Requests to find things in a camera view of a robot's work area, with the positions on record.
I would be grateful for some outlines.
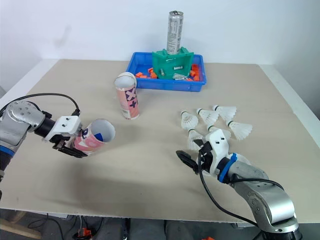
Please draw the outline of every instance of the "paper cup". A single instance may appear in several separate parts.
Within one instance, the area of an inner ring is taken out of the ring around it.
[[[74,139],[73,147],[90,155],[115,136],[115,127],[109,121],[96,119]]]
[[[121,73],[114,80],[114,86],[120,102],[122,115],[130,120],[136,119],[140,114],[136,85],[137,79],[131,72]]]

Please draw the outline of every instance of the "table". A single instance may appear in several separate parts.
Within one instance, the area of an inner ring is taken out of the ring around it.
[[[114,124],[116,137],[95,155],[77,159],[29,133],[5,171],[0,208],[239,222],[212,204],[199,176],[175,154],[176,150],[190,153],[188,134],[180,127],[180,111],[195,112],[219,104],[237,106],[234,120],[253,125],[248,138],[229,141],[230,151],[246,156],[284,186],[300,223],[320,222],[320,193],[316,190],[320,123],[272,66],[209,63],[205,65],[208,82],[201,92],[138,89],[140,117],[126,120],[113,81],[127,65],[125,61],[46,59],[1,99],[4,105],[29,90],[64,93],[79,104],[84,126],[105,118]],[[74,110],[61,97],[32,100],[53,119]],[[199,122],[197,129],[205,134],[205,125]],[[217,125],[226,127],[221,120]],[[205,179],[222,206],[253,219],[247,203],[231,187],[212,177]]]

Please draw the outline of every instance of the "green holder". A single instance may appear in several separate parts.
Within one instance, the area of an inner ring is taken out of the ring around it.
[[[178,54],[168,54],[167,50],[152,52],[153,71],[159,79],[172,79],[174,74],[189,76],[194,53],[181,47]]]

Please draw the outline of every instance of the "white shuttlecock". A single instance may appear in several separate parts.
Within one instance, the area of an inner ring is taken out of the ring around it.
[[[217,129],[221,129],[221,130],[222,130],[222,133],[223,133],[223,135],[225,136],[225,139],[226,139],[227,141],[231,138],[231,132],[228,131],[228,130],[226,130],[226,129],[218,128],[218,127],[213,126],[213,125],[208,125],[208,126],[207,126],[207,129],[208,129],[209,132],[213,132],[213,131],[215,131],[215,130],[217,130]]]
[[[237,140],[245,139],[252,131],[251,124],[239,123],[235,121],[229,121],[226,122],[226,124],[229,128],[231,128]]]
[[[202,118],[205,124],[213,125],[217,121],[219,117],[219,113],[217,111],[204,110],[202,108],[198,108],[196,113]]]
[[[187,111],[181,112],[181,127],[185,130],[194,129],[199,120],[196,115],[193,115]]]
[[[200,147],[194,142],[196,139],[203,139],[204,136],[202,136],[200,133],[198,133],[194,129],[189,130],[189,137],[188,137],[188,149],[189,150],[194,150],[194,151],[199,151]]]
[[[222,117],[222,119],[226,122],[231,121],[237,111],[237,108],[235,106],[219,106],[219,105],[213,105],[212,107],[213,111],[217,111]]]

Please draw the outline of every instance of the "table edge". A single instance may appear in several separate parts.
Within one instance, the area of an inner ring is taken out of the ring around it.
[[[41,60],[0,99],[0,108],[26,95],[58,61],[59,59]]]
[[[273,65],[259,65],[320,148],[320,120]]]

